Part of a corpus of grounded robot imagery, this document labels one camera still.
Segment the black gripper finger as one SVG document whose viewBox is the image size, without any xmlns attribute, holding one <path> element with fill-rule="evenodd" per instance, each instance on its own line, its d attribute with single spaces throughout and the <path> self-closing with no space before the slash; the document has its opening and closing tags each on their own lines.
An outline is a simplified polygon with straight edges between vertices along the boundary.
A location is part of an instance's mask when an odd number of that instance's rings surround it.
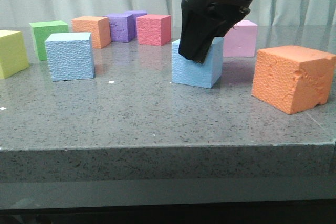
<svg viewBox="0 0 336 224">
<path fill-rule="evenodd" d="M 240 21 L 240 18 L 234 17 L 229 19 L 207 19 L 205 26 L 203 26 L 204 31 L 200 35 L 200 45 L 197 49 L 195 61 L 197 63 L 204 63 L 209 48 L 215 37 L 224 37 L 228 31 Z"/>
<path fill-rule="evenodd" d="M 182 31 L 180 36 L 179 54 L 187 60 L 195 61 L 197 49 L 201 42 L 200 35 L 207 19 L 213 19 L 182 6 Z"/>
</svg>

